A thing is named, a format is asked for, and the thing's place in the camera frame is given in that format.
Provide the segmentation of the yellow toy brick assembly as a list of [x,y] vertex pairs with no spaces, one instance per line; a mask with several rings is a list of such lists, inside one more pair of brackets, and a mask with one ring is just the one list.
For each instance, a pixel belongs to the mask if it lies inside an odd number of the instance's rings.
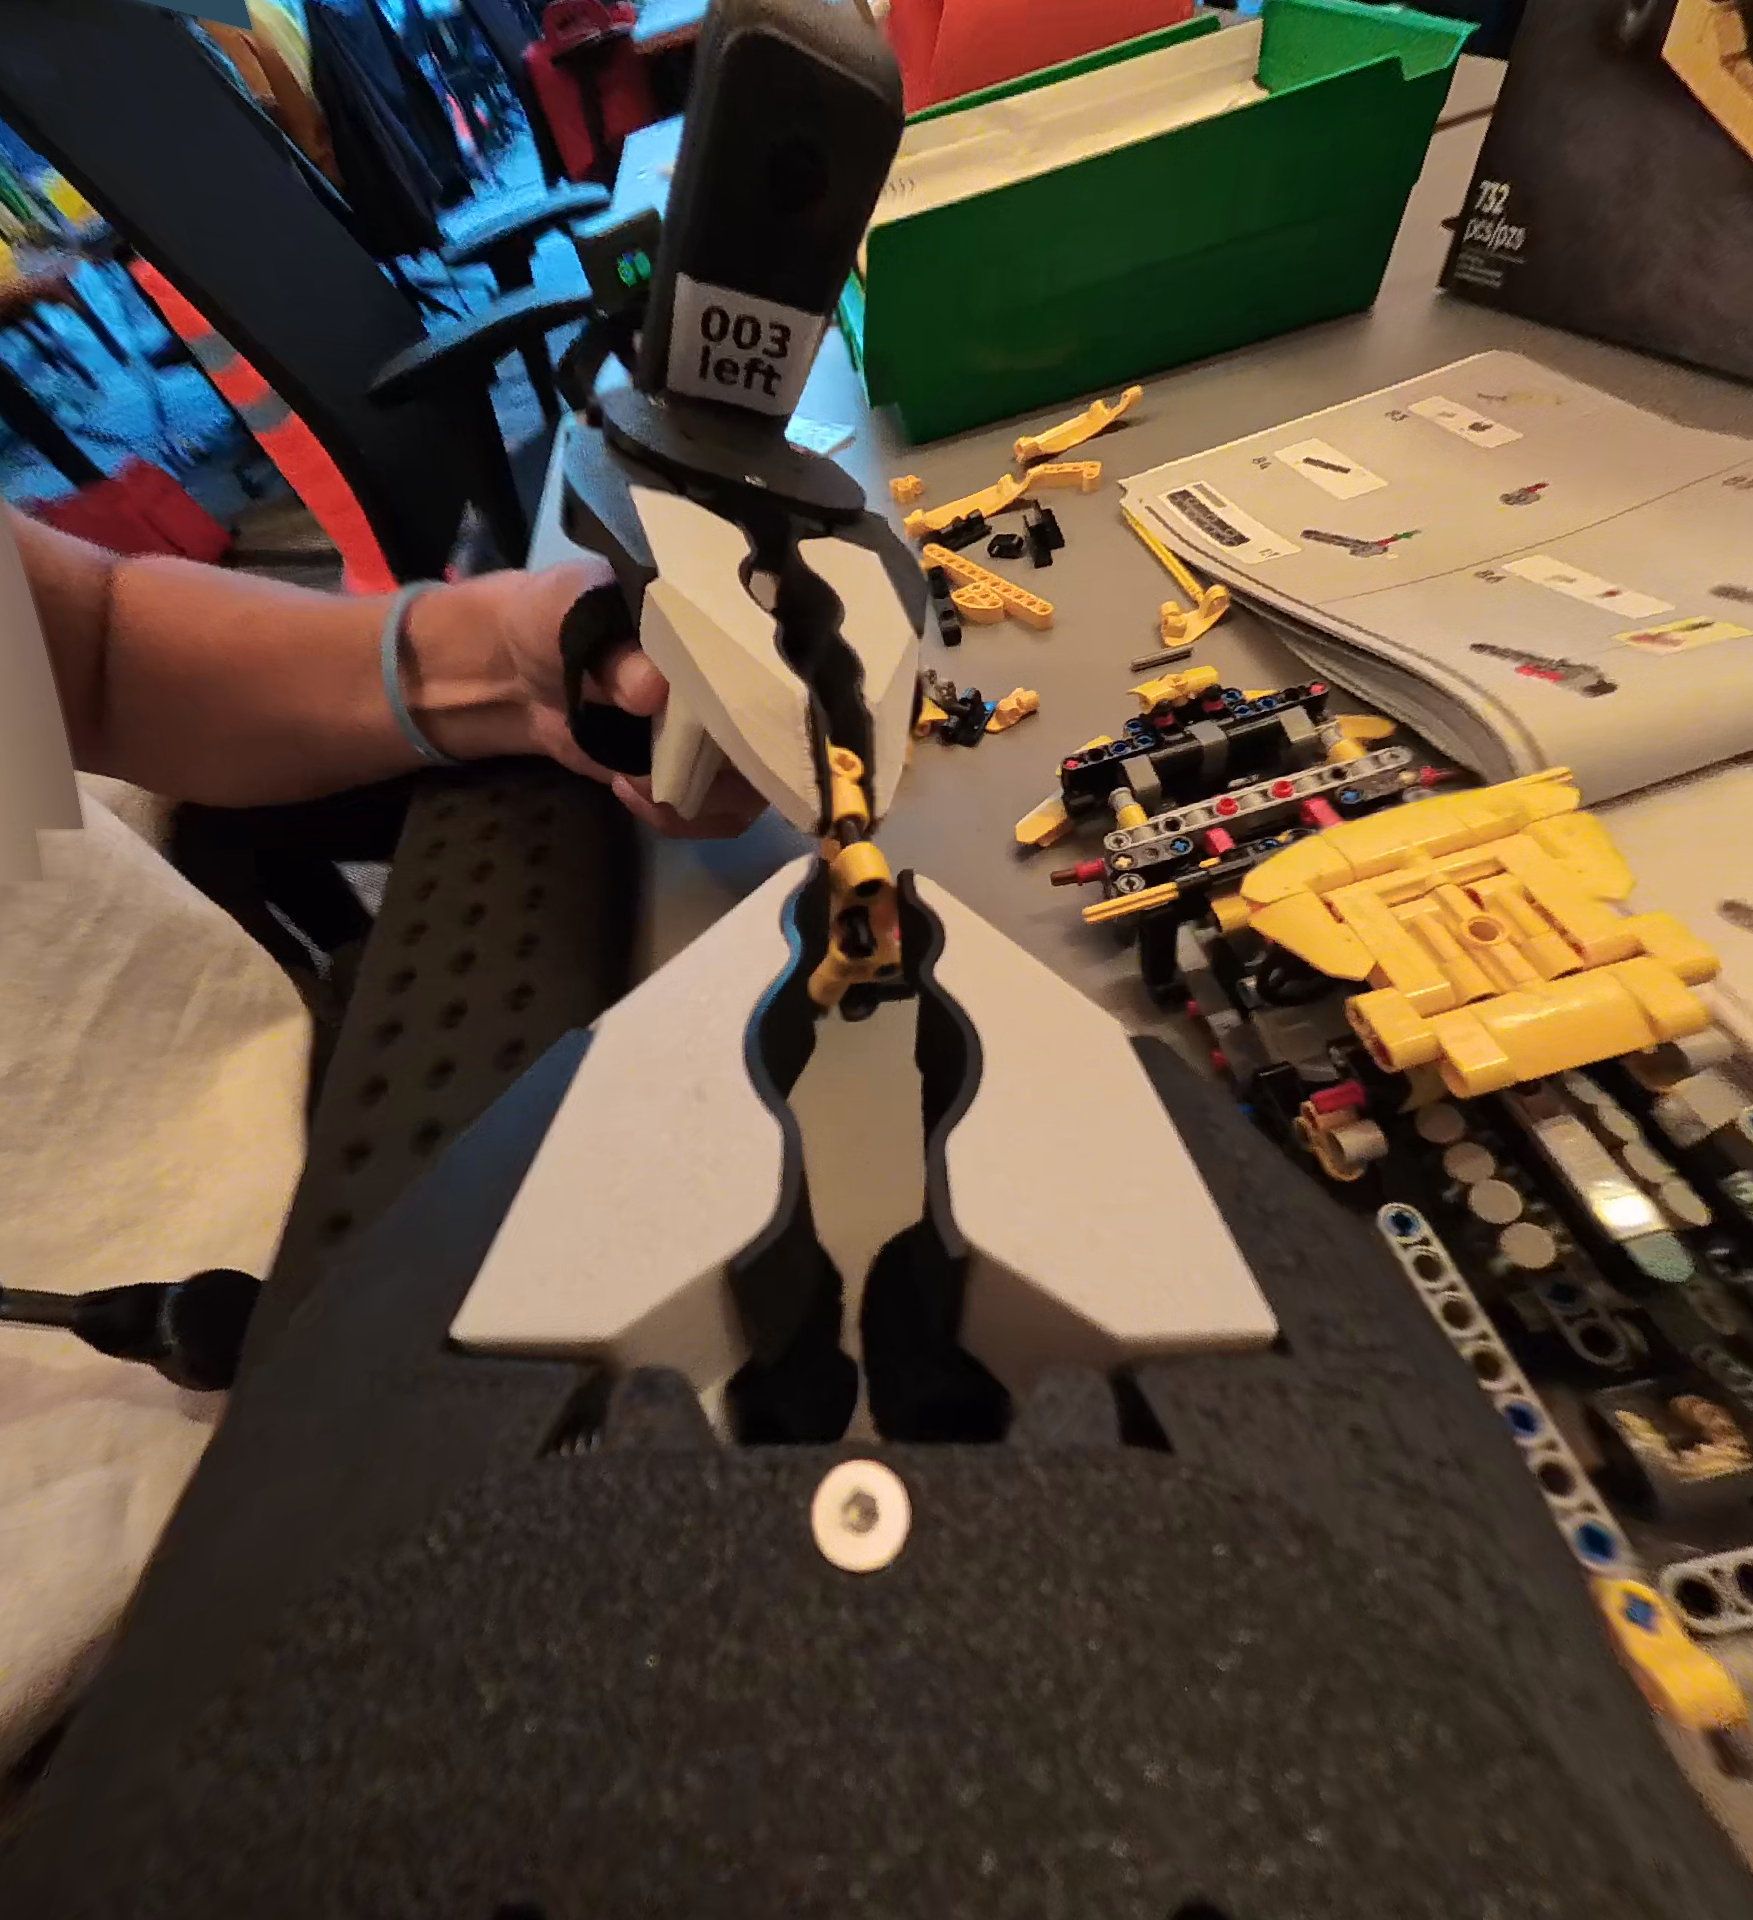
[[906,994],[901,911],[889,859],[867,837],[818,843],[826,884],[821,958],[810,964],[808,1001],[818,1014],[860,1023],[886,996]]

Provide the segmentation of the red bag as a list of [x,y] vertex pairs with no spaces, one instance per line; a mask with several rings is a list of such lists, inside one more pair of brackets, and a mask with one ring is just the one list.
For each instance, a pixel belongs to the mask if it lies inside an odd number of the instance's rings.
[[142,458],[72,493],[28,499],[17,512],[125,558],[158,555],[221,564],[233,545],[230,530],[177,478]]

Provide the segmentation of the dark perforated pad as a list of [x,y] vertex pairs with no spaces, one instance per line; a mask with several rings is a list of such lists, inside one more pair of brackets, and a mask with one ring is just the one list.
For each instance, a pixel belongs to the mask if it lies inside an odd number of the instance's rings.
[[247,1364],[449,1144],[631,981],[641,847],[607,787],[515,759],[419,775],[403,800]]

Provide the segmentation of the white paper stack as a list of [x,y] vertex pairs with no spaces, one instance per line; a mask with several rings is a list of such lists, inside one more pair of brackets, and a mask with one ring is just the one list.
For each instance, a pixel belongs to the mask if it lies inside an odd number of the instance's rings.
[[1257,15],[1210,17],[1197,37],[922,116],[903,135],[870,224],[905,223],[1258,105],[1263,38]]

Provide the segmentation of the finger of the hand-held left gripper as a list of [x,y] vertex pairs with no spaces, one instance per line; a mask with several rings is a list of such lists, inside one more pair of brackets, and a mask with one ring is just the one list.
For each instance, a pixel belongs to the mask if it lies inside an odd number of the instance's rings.
[[817,539],[812,575],[841,608],[814,681],[831,743],[860,757],[870,812],[886,819],[916,725],[922,613],[908,611],[889,567],[860,543]]
[[833,775],[822,775],[812,689],[778,648],[778,620],[744,587],[744,528],[678,493],[635,489],[651,580],[639,643],[668,685],[653,725],[648,790],[693,821],[732,766],[792,828],[824,839]]

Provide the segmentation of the scattered yellow toy pieces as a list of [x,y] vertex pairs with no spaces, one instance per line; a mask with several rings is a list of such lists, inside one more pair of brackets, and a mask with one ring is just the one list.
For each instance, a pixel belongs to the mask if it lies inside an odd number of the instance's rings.
[[[1147,389],[1130,385],[1117,397],[1099,397],[1043,433],[1018,436],[1010,467],[985,489],[931,500],[932,489],[918,472],[895,472],[889,494],[903,516],[903,532],[916,550],[931,591],[934,638],[947,654],[956,653],[971,629],[1018,627],[1047,635],[1055,627],[1055,602],[1020,575],[1055,564],[1066,549],[1066,530],[1055,516],[1055,499],[1097,496],[1103,489],[1099,443],[1128,426]],[[1160,564],[1180,597],[1159,607],[1157,646],[1140,656],[1130,675],[1159,681],[1166,668],[1186,672],[1199,643],[1232,613],[1228,589],[1207,583],[1162,539],[1149,532],[1125,507],[1130,534]],[[985,735],[1004,732],[1038,711],[1038,689],[1014,685],[1000,698],[960,685],[928,662],[918,675],[916,740],[941,739],[972,748]]]

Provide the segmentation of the dark toy box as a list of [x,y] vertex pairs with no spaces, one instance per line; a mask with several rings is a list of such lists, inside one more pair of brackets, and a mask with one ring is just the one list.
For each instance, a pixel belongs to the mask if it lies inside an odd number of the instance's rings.
[[1753,383],[1753,2],[1524,4],[1440,284]]

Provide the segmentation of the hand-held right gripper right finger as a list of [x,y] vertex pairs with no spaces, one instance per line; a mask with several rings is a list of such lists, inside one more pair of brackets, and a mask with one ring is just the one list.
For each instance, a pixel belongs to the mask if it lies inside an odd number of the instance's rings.
[[1125,1026],[936,880],[911,877],[911,906],[960,1346],[1014,1394],[1267,1351],[1274,1310]]

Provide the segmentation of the person's left forearm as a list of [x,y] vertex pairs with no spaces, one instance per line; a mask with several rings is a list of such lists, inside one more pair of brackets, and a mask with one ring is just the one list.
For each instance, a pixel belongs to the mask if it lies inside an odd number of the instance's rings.
[[75,773],[243,808],[422,765],[383,690],[383,597],[114,556],[15,511],[6,520]]

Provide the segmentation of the yellow toy car model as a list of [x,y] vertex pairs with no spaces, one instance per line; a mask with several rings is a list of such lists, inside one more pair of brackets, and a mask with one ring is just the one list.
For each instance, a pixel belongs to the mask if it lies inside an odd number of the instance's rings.
[[1753,1783],[1753,1095],[1714,951],[1570,773],[1468,784],[1325,685],[1133,686],[1018,853],[1372,1225],[1652,1709]]

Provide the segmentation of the person's left hand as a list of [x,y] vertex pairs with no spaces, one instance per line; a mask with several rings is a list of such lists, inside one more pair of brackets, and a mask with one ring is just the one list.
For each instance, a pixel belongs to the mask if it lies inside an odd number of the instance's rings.
[[575,739],[573,711],[607,707],[648,725],[668,708],[668,685],[630,638],[568,696],[560,632],[575,607],[628,611],[596,556],[538,572],[489,572],[422,592],[403,617],[397,685],[407,718],[432,750],[459,762],[545,757],[607,789],[637,822],[665,839],[727,841],[764,812],[736,773],[720,773],[693,815],[657,803],[645,777],[610,771]]

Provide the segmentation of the orange striped cone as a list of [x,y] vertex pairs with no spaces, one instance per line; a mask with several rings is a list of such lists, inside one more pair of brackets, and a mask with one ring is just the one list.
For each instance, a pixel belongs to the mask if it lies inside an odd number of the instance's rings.
[[125,271],[335,549],[345,592],[392,595],[399,579],[387,567],[349,484],[311,429],[151,265],[131,255]]

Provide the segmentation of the green storage bin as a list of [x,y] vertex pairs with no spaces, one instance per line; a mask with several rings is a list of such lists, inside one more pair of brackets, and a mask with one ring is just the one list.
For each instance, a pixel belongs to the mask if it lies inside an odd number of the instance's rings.
[[1472,25],[1395,4],[1200,9],[1017,86],[1258,17],[1267,98],[868,226],[841,298],[867,399],[934,443],[1372,307]]

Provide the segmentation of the black device green light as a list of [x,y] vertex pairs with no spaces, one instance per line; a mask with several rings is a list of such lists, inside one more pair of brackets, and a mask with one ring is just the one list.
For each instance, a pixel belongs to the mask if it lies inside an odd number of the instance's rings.
[[663,304],[655,304],[655,259],[662,240],[662,213],[639,204],[631,213],[605,209],[575,224],[570,246],[588,283],[588,323],[625,323],[635,335],[662,328]]

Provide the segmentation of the blue wristband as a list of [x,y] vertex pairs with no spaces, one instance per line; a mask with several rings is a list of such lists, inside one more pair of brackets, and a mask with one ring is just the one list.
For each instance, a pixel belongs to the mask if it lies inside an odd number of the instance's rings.
[[461,766],[461,761],[434,744],[415,720],[407,704],[403,662],[407,658],[407,617],[415,605],[439,591],[442,583],[409,583],[395,589],[383,608],[375,643],[378,685],[387,718],[413,759],[432,771],[455,769]]

